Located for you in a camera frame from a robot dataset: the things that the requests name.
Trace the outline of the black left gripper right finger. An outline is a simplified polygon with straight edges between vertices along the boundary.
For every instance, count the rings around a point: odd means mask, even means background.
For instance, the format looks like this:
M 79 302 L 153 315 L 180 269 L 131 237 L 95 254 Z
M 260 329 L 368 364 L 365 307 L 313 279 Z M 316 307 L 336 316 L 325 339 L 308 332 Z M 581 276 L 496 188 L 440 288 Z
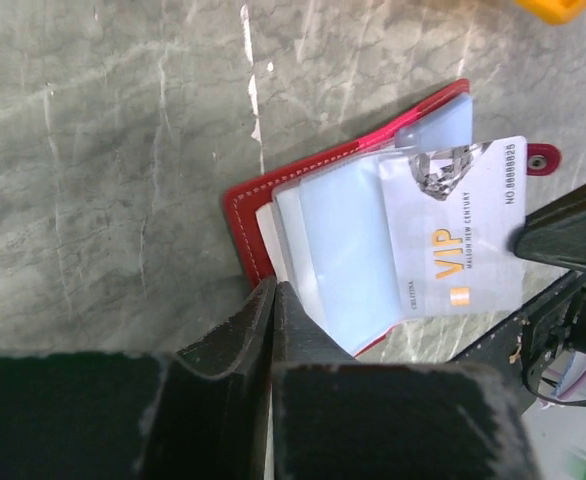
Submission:
M 471 362 L 361 363 L 282 282 L 271 367 L 279 479 L 537 479 L 518 402 Z

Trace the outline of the white VIP credit card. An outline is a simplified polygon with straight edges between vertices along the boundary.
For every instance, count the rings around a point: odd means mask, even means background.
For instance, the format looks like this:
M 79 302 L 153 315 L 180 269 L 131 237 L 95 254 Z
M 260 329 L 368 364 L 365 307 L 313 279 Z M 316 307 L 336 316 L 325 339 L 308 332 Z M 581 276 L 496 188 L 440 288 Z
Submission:
M 520 305 L 524 267 L 512 243 L 525 220 L 524 137 L 394 151 L 379 176 L 404 317 Z

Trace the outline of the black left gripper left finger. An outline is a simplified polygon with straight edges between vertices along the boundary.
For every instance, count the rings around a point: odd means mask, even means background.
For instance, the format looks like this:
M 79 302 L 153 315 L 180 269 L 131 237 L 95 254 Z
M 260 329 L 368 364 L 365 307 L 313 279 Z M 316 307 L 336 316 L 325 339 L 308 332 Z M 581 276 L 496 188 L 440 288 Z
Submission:
M 0 479 L 260 479 L 276 282 L 176 352 L 0 350 Z

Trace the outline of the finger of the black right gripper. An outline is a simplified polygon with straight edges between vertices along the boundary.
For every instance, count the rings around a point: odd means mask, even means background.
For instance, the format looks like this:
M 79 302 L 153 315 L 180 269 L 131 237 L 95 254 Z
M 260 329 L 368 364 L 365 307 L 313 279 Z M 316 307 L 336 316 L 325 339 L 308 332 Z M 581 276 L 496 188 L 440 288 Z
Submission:
M 528 215 L 511 246 L 520 259 L 586 273 L 586 184 Z

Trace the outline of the red leather card holder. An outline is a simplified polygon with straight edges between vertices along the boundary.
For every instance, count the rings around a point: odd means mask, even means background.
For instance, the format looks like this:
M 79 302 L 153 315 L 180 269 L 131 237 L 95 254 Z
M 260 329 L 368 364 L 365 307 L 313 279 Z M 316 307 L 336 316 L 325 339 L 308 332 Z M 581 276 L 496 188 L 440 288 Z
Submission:
M 351 354 L 423 318 L 402 314 L 379 162 L 394 151 L 475 143 L 470 86 L 460 79 L 367 135 L 230 188 L 223 210 L 249 281 L 289 283 Z M 557 147 L 527 141 L 527 181 L 554 173 L 561 160 Z

